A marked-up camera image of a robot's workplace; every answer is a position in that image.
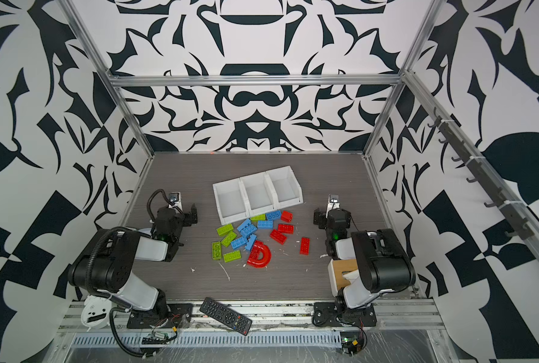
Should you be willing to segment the red lego brick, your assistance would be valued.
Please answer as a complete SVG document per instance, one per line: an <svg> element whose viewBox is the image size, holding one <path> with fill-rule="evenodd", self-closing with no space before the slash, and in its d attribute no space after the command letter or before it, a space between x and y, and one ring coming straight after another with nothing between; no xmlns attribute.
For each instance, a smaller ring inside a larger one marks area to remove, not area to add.
<svg viewBox="0 0 539 363"><path fill-rule="evenodd" d="M292 222L292 219L293 219L293 215L292 215L292 213L290 213L289 211L284 210L284 211L281 212L280 219L281 219L283 222L291 223L291 222Z"/></svg>
<svg viewBox="0 0 539 363"><path fill-rule="evenodd" d="M301 239L300 254L308 256L310 253L310 239L308 237L303 237Z"/></svg>
<svg viewBox="0 0 539 363"><path fill-rule="evenodd" d="M278 232L282 234L293 234L295 227L289 224L278 224Z"/></svg>
<svg viewBox="0 0 539 363"><path fill-rule="evenodd" d="M287 240L287 237L277 230L272 230L269 237L281 245L283 245Z"/></svg>

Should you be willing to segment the blue lego brick large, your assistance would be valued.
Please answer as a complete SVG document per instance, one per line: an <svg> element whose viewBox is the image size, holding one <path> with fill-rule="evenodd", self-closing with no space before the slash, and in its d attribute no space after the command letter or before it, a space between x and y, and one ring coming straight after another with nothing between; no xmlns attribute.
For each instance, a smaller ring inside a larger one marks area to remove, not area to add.
<svg viewBox="0 0 539 363"><path fill-rule="evenodd" d="M251 221L251 219L246 219L238 228L238 232L242 237L249 237L251 234L254 234L257 231L256 225Z"/></svg>

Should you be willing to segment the blue lego brick slim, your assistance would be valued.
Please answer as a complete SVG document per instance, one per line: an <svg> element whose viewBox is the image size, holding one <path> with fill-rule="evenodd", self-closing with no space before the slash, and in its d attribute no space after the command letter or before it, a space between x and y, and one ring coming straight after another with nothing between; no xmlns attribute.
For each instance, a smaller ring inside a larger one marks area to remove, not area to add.
<svg viewBox="0 0 539 363"><path fill-rule="evenodd" d="M248 239L247 239L247 243L245 245L245 249L247 251L251 251L251 249L253 248L254 246L254 242L256 242L257 240L257 235L256 234L251 234L248 236Z"/></svg>

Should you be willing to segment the red arch lego piece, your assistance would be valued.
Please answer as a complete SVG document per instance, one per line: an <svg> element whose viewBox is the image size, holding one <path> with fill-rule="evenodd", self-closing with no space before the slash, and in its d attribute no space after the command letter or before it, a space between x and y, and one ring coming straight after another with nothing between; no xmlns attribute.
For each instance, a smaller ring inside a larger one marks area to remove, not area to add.
<svg viewBox="0 0 539 363"><path fill-rule="evenodd" d="M247 264L257 269L263 269L270 263L271 258L272 254L268 246L261 241L256 240L251 248Z"/></svg>

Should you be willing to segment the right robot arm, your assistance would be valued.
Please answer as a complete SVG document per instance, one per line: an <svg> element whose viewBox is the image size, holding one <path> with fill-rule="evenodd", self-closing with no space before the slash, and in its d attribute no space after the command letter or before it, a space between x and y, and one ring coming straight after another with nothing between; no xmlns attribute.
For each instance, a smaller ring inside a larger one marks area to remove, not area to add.
<svg viewBox="0 0 539 363"><path fill-rule="evenodd" d="M354 220L342 208L313 212L313 224L325 231L325 248L332 261L354 261L357 267L343 277L350 282L334 287L336 310L367 308L389 293L400 293L416 282L415 269L390 228L350 231Z"/></svg>

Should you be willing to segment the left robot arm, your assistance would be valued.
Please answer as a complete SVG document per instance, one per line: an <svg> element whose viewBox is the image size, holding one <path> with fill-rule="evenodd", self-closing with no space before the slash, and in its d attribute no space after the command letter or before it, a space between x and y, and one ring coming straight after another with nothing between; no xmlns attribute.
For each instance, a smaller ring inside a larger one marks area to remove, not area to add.
<svg viewBox="0 0 539 363"><path fill-rule="evenodd" d="M160 328L183 316L167 304L163 290L133 273L139 261L170 262L179 247L183 228L198 222L198 210L188 213L179 206L162 207L148 231L116 227L94 234L83 252L68 269L68 283L88 292L81 322L88 328L109 323L110 311L130 313L128 328Z"/></svg>

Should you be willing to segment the green lego brick upper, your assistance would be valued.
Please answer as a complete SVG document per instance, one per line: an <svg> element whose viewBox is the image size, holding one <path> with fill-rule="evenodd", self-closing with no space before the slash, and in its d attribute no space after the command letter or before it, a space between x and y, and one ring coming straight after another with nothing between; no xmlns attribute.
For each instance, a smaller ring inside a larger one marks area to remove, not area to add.
<svg viewBox="0 0 539 363"><path fill-rule="evenodd" d="M231 232L233 229L234 229L234 227L233 227L232 224L223 225L223 226L217 228L217 234L219 236L223 236L223 235L228 234L229 232Z"/></svg>

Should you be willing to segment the green lego brick middle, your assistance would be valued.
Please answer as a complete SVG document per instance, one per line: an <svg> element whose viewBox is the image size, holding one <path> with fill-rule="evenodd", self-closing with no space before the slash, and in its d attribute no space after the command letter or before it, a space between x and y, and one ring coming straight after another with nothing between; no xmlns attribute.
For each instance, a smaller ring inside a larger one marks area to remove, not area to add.
<svg viewBox="0 0 539 363"><path fill-rule="evenodd" d="M229 247L236 238L237 234L234 231L230 231L228 234L225 235L225 237L221 241L221 244L224 247Z"/></svg>

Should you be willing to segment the white three-compartment bin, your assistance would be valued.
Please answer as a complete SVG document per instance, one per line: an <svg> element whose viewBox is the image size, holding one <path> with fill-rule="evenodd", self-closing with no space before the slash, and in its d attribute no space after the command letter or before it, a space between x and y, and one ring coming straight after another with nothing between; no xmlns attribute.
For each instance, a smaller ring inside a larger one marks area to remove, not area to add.
<svg viewBox="0 0 539 363"><path fill-rule="evenodd" d="M212 188L223 225L304 203L302 187L290 166L221 181Z"/></svg>

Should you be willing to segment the green lego brick bottom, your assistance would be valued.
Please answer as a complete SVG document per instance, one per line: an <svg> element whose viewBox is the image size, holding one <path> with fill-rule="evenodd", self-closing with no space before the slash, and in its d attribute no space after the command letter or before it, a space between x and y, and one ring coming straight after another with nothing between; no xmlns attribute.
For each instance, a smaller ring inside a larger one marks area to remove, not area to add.
<svg viewBox="0 0 539 363"><path fill-rule="evenodd" d="M231 263L236 260L240 260L242 258L242 254L240 250L235 250L229 253L225 253L223 255L223 259L225 263Z"/></svg>

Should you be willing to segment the green lego brick by bin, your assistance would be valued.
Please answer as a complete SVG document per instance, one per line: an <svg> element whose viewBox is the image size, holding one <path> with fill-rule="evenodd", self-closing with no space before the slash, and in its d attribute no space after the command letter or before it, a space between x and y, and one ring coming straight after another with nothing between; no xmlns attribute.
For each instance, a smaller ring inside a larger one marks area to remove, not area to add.
<svg viewBox="0 0 539 363"><path fill-rule="evenodd" d="M257 215L257 216L252 216L250 219L251 219L251 221L265 221L266 220L266 215L265 214L260 214L260 215Z"/></svg>

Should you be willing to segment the green circuit board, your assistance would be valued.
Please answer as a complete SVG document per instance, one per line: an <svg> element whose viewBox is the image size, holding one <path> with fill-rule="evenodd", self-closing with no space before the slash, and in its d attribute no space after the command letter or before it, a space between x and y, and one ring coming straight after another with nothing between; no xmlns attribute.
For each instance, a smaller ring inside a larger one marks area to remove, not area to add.
<svg viewBox="0 0 539 363"><path fill-rule="evenodd" d="M343 354L350 356L357 355L363 350L367 344L367 339L364 335L355 337L344 337L341 342L341 351Z"/></svg>
<svg viewBox="0 0 539 363"><path fill-rule="evenodd" d="M142 338L142 345L163 345L170 343L177 338L177 334L171 336L170 334L163 332L152 332L146 337Z"/></svg>

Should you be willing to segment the green circuit board right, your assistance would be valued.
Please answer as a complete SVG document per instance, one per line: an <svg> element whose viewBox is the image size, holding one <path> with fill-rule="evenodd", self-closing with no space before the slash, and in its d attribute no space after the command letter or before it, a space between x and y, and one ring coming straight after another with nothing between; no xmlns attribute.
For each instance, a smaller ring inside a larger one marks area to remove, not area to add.
<svg viewBox="0 0 539 363"><path fill-rule="evenodd" d="M350 356L357 355L363 350L367 344L367 339L364 335L355 337L344 337L341 342L341 351L343 354Z"/></svg>

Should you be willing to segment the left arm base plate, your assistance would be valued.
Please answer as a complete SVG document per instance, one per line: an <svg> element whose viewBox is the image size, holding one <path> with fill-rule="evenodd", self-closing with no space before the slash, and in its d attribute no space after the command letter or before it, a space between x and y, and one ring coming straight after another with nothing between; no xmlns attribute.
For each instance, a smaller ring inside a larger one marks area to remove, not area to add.
<svg viewBox="0 0 539 363"><path fill-rule="evenodd" d="M127 322L128 329L180 328L192 320L191 303L169 303L163 312L132 310Z"/></svg>

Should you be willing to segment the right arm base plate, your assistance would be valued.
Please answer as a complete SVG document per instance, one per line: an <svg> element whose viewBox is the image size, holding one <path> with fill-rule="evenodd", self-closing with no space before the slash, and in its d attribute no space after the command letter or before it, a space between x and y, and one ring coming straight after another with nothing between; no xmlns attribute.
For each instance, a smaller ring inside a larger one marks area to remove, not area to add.
<svg viewBox="0 0 539 363"><path fill-rule="evenodd" d="M315 302L313 304L312 324L318 328L334 328L345 325L373 328L377 325L377 318L372 306L340 310L334 302Z"/></svg>

